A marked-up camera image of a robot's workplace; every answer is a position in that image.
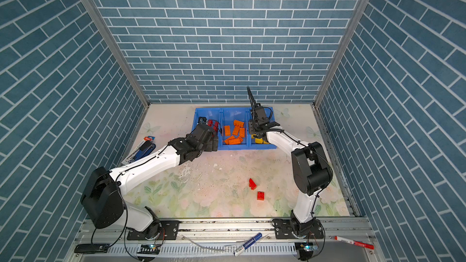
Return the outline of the red white marker pen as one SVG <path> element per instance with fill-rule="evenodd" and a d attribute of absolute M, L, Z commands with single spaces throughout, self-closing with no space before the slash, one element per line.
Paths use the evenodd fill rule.
<path fill-rule="evenodd" d="M 371 244 L 363 243 L 360 241 L 356 241 L 356 240 L 352 240 L 352 239 L 344 238 L 340 236 L 334 236 L 334 239 L 339 242 L 347 243 L 347 244 L 358 246 L 358 247 L 363 247 L 365 249 L 374 250 L 374 246 Z"/>

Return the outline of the blue white marker pen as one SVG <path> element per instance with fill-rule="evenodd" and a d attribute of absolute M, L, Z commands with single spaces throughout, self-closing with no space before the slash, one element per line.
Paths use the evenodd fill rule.
<path fill-rule="evenodd" d="M 247 249 L 249 249 L 252 245 L 257 243 L 259 240 L 261 240 L 263 237 L 262 233 L 258 233 L 252 238 L 250 238 L 248 241 L 244 242 L 241 246 L 239 246 L 234 252 L 233 255 L 235 257 L 241 255 L 244 253 Z"/>

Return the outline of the orange lego brick extra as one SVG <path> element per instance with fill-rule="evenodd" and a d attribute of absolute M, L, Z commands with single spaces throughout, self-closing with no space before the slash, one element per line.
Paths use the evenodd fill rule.
<path fill-rule="evenodd" d="M 234 130 L 233 130 L 233 135 L 234 135 L 234 136 L 239 136 L 239 135 L 240 135 L 240 132 L 241 132 L 241 127 L 235 126 L 235 127 L 234 127 Z"/>

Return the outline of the black flat device on rail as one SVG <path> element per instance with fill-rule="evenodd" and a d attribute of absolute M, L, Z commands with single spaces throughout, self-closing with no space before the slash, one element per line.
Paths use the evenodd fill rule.
<path fill-rule="evenodd" d="M 75 246 L 75 254 L 97 254 L 106 253 L 110 245 L 108 244 L 79 244 Z"/>

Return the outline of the orange lego brick bottom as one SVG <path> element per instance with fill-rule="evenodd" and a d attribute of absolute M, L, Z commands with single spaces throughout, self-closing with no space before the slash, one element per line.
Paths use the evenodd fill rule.
<path fill-rule="evenodd" d="M 231 129 L 230 129 L 230 126 L 224 126 L 224 133 L 225 133 L 225 136 L 226 136 L 226 137 L 230 137 L 230 136 L 231 136 Z"/>

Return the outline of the blue three-compartment bin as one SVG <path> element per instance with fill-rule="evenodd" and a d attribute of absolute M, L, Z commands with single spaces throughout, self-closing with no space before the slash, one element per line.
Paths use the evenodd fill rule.
<path fill-rule="evenodd" d="M 199 117 L 206 117 L 208 120 L 217 120 L 219 122 L 218 131 L 218 150 L 269 150 L 276 147 L 272 144 L 256 144 L 254 137 L 250 135 L 249 120 L 251 119 L 250 109 L 247 107 L 207 107 L 196 108 L 193 126 L 199 122 Z M 238 145 L 226 145 L 224 140 L 229 137 L 225 136 L 224 126 L 230 126 L 231 136 L 233 136 L 234 120 L 243 121 L 245 123 L 246 137 L 243 138 L 243 143 Z"/>

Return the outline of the red lego brick small lone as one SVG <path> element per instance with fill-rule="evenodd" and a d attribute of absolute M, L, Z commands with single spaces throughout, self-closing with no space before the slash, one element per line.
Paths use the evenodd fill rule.
<path fill-rule="evenodd" d="M 258 199 L 259 201 L 264 201 L 264 200 L 265 200 L 265 193 L 259 191 L 259 192 L 257 193 L 257 199 Z"/>

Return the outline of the yellow lego brick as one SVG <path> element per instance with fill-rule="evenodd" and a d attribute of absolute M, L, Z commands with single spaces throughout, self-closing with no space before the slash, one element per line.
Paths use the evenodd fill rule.
<path fill-rule="evenodd" d="M 264 140 L 263 138 L 255 138 L 254 139 L 254 142 L 256 144 L 269 144 L 269 142 L 267 142 L 266 140 Z"/>

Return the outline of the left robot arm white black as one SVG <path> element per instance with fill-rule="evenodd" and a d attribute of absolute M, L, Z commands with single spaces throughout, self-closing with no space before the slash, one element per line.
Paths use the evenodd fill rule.
<path fill-rule="evenodd" d="M 133 229 L 147 240 L 160 236 L 161 222 L 150 207 L 137 206 L 125 195 L 148 179 L 168 169 L 193 161 L 203 152 L 218 149 L 218 127 L 198 123 L 185 137 L 168 142 L 162 149 L 127 165 L 94 170 L 84 188 L 81 204 L 96 229 L 113 224 Z"/>

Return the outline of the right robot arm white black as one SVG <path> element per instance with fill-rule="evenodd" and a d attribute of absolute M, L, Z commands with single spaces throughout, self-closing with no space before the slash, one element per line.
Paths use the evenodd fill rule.
<path fill-rule="evenodd" d="M 250 88 L 247 88 L 247 93 L 251 104 L 250 133 L 281 149 L 291 159 L 292 175 L 300 191 L 291 211 L 291 232 L 297 238 L 325 238 L 324 227 L 314 210 L 320 194 L 333 179 L 333 170 L 324 148 L 318 142 L 302 141 L 286 132 L 279 123 L 271 121 L 271 115 L 255 100 Z"/>

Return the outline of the red lego brick tilted small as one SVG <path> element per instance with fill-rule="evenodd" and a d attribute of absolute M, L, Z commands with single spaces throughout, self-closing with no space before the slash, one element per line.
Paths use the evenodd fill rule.
<path fill-rule="evenodd" d="M 255 190 L 257 188 L 257 184 L 254 182 L 252 178 L 249 179 L 249 187 L 251 190 Z"/>

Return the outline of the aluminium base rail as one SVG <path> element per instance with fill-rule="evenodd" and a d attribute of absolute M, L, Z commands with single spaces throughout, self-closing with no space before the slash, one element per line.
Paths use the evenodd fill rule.
<path fill-rule="evenodd" d="M 366 218 L 320 217 L 325 238 L 297 238 L 287 218 L 163 219 L 162 233 L 145 240 L 119 226 L 97 230 L 85 222 L 68 262 L 381 262 L 383 255 Z M 263 237 L 241 255 L 233 252 L 258 233 Z M 374 250 L 339 242 L 334 236 L 371 244 Z M 108 244 L 106 253 L 75 254 L 79 244 Z"/>

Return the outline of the blue stapler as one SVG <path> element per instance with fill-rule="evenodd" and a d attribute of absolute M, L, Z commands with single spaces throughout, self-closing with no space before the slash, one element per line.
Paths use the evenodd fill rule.
<path fill-rule="evenodd" d="M 121 162 L 121 165 L 125 166 L 135 161 L 138 161 L 139 159 L 142 159 L 150 155 L 155 148 L 155 137 L 144 137 L 143 141 L 136 147 L 136 149 Z"/>

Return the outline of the orange lego brick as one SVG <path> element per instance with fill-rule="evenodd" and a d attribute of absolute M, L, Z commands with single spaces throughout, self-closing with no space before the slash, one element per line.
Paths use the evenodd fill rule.
<path fill-rule="evenodd" d="M 224 126 L 224 133 L 225 133 L 225 136 L 226 136 L 226 137 L 230 137 L 230 136 L 231 136 L 231 129 L 230 129 L 230 126 Z"/>
<path fill-rule="evenodd" d="M 241 138 L 245 138 L 246 137 L 246 129 L 243 127 L 243 128 L 240 128 L 239 130 L 239 136 Z"/>
<path fill-rule="evenodd" d="M 224 140 L 224 143 L 226 145 L 238 145 L 238 144 L 243 143 L 243 138 L 242 137 L 230 136 L 229 138 Z"/>
<path fill-rule="evenodd" d="M 245 127 L 245 123 L 243 121 L 234 120 L 234 126 Z"/>

